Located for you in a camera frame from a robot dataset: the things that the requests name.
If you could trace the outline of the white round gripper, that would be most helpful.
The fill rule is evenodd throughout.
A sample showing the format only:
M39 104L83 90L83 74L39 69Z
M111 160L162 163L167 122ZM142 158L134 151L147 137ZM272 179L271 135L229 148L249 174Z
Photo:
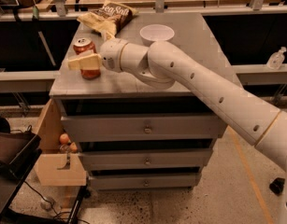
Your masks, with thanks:
M68 68L70 70L99 70L100 66L103 63L107 70L120 73L122 71L122 50L126 45L126 40L112 38L104 42L100 47L101 57L96 54L92 49L89 49L69 59Z

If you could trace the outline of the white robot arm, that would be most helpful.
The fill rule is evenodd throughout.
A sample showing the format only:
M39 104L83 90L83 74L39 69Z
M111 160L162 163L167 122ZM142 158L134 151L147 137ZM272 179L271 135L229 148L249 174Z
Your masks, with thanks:
M249 93L207 69L167 41L145 47L124 39L104 42L68 59L71 70L100 66L126 72L154 88L168 89L175 82L191 91L224 122L285 173L279 224L287 224L287 112Z

